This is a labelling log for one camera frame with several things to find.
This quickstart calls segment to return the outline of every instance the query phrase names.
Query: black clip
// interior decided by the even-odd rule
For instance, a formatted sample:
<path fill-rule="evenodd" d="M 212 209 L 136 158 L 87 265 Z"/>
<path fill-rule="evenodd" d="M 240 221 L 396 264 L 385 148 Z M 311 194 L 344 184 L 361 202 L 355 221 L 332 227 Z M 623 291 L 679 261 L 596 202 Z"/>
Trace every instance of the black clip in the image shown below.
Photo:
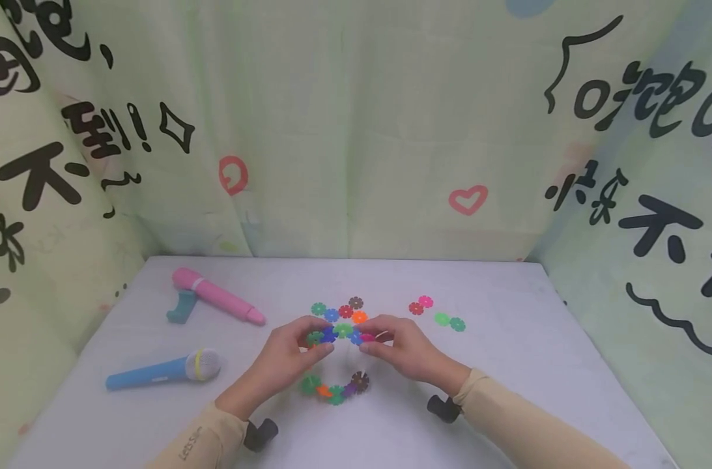
<path fill-rule="evenodd" d="M 426 405 L 426 409 L 438 416 L 444 423 L 453 423 L 457 420 L 461 411 L 460 406 L 456 405 L 455 402 L 451 400 L 451 397 L 448 397 L 446 401 L 442 401 L 436 394 L 431 396 L 429 404 Z"/>
<path fill-rule="evenodd" d="M 249 421 L 246 429 L 246 438 L 244 438 L 244 446 L 254 453 L 261 453 L 267 443 L 278 435 L 278 426 L 270 419 L 264 419 L 262 425 L 257 428 L 256 425 Z"/>

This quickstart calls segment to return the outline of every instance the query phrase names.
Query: microphone head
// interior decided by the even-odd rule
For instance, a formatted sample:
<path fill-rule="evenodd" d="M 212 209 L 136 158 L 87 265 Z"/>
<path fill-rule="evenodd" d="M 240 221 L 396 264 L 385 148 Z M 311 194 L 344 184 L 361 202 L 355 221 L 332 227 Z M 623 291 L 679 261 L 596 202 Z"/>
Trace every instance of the microphone head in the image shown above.
<path fill-rule="evenodd" d="M 176 285 L 181 290 L 191 290 L 194 282 L 198 278 L 202 278 L 198 272 L 194 272 L 191 268 L 179 267 L 173 272 L 171 276 L 173 284 Z"/>
<path fill-rule="evenodd" d="M 194 381 L 214 378 L 220 371 L 220 356 L 211 348 L 201 348 L 186 357 L 186 377 Z"/>

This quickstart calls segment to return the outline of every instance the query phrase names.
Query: exclamation mark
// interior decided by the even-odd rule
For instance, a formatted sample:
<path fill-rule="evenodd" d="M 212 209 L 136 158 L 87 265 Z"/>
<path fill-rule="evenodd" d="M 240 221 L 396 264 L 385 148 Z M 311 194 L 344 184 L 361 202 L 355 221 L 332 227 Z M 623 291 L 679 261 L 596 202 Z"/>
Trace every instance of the exclamation mark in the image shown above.
<path fill-rule="evenodd" d="M 127 103 L 126 108 L 129 109 L 129 115 L 132 117 L 132 122 L 134 123 L 134 130 L 137 130 L 137 135 L 143 140 L 142 148 L 145 152 L 152 152 L 152 147 L 147 143 L 147 133 L 145 132 L 145 127 L 142 125 L 142 118 L 139 117 L 139 110 L 137 106 L 132 103 Z"/>

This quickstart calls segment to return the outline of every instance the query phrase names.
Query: hand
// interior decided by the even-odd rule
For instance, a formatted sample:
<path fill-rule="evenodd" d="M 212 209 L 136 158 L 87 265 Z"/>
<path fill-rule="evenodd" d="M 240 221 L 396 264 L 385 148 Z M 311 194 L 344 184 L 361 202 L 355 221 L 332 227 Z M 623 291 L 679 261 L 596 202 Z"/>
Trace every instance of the hand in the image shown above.
<path fill-rule="evenodd" d="M 295 383 L 301 375 L 329 355 L 332 344 L 306 348 L 306 335 L 331 324 L 319 317 L 304 316 L 270 332 L 270 337 L 254 363 L 239 379 L 216 399 L 216 407 L 241 420 L 264 401 Z"/>
<path fill-rule="evenodd" d="M 442 354 L 413 320 L 380 315 L 363 322 L 359 330 L 377 338 L 364 342 L 360 350 L 395 367 L 411 380 L 433 384 L 450 397 L 458 395 L 470 375 L 469 367 Z M 392 346 L 384 342 L 392 341 Z"/>

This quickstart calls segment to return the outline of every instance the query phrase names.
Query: blue toy microphone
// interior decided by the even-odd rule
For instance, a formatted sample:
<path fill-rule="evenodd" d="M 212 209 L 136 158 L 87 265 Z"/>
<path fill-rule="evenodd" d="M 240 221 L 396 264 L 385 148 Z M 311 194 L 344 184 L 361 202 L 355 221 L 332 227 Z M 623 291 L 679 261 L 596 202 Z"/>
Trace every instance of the blue toy microphone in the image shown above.
<path fill-rule="evenodd" d="M 201 348 L 176 360 L 110 375 L 106 379 L 106 389 L 109 391 L 123 390 L 163 381 L 205 381 L 215 377 L 219 371 L 218 352 L 209 348 Z"/>

